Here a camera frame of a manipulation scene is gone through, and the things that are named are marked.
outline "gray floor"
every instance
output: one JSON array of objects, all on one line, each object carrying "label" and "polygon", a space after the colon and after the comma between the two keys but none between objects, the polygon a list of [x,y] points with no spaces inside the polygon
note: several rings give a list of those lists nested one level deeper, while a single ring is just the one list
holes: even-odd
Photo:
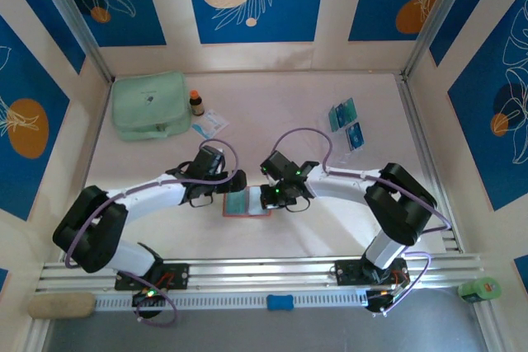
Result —
[{"label": "gray floor", "polygon": [[49,352],[481,352],[483,337],[473,308],[453,291],[418,290],[388,317],[364,308],[182,311],[177,325],[140,325],[129,312],[100,312],[56,321]]}]

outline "white paper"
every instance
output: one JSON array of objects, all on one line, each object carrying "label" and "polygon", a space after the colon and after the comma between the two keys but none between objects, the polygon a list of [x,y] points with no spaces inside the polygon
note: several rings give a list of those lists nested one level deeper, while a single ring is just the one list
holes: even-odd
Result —
[{"label": "white paper", "polygon": [[211,139],[228,125],[229,122],[224,117],[211,109],[206,111],[198,121],[193,123],[191,128],[204,138]]}]

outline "white table surface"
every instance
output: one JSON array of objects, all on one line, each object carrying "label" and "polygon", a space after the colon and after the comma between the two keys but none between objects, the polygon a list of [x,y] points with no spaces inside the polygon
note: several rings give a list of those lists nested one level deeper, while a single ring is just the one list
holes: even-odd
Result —
[{"label": "white table surface", "polygon": [[[200,92],[206,108],[229,121],[216,138],[236,148],[249,185],[266,183],[259,165],[281,134],[300,126],[327,129],[330,107],[351,96],[365,146],[348,158],[348,167],[374,169],[397,162],[423,182],[391,74],[215,73],[190,75],[187,84]],[[108,190],[151,180],[192,160],[202,140],[190,129],[164,140],[123,142],[113,129],[110,103],[87,185]],[[344,147],[344,142],[337,144],[337,151]],[[297,133],[285,139],[280,150],[298,164],[321,161],[326,141],[310,132]],[[232,169],[233,156],[228,153],[227,164]],[[282,209],[265,218],[225,218],[222,201],[215,196],[214,204],[205,208],[183,205],[160,210],[127,226],[124,238],[173,259],[361,255],[380,229],[366,206],[339,199],[316,199],[306,212]],[[438,224],[432,218],[428,226]],[[444,252],[441,234],[425,236],[412,250]]]}]

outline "orange circle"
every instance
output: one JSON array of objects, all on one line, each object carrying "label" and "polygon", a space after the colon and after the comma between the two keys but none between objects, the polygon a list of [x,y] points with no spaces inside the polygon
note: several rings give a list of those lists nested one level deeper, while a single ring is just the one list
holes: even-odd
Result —
[{"label": "orange circle", "polygon": [[497,136],[503,136],[508,132],[508,118],[503,113],[497,113],[491,122],[492,132]]},{"label": "orange circle", "polygon": [[[15,120],[15,124],[7,130],[9,142],[17,153],[25,158],[34,160],[42,155],[48,143],[50,127],[48,126],[48,117],[44,108],[39,102],[32,99],[19,99],[13,102],[9,111],[14,114],[8,116]],[[32,127],[25,126],[23,122],[31,124]]]},{"label": "orange circle", "polygon": [[399,9],[396,29],[404,34],[420,33],[436,0],[409,0]]},{"label": "orange circle", "polygon": [[110,19],[112,18],[108,10],[102,7],[94,7],[90,11],[90,15],[100,24],[106,24],[107,22],[110,22]]}]

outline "small brown bottle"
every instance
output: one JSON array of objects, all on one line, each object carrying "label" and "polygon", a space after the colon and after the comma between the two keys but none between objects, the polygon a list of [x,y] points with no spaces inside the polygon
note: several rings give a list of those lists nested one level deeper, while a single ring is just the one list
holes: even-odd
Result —
[{"label": "small brown bottle", "polygon": [[191,111],[193,115],[203,115],[205,113],[204,103],[201,100],[201,96],[197,90],[191,91],[191,99],[189,100],[191,104]]}]

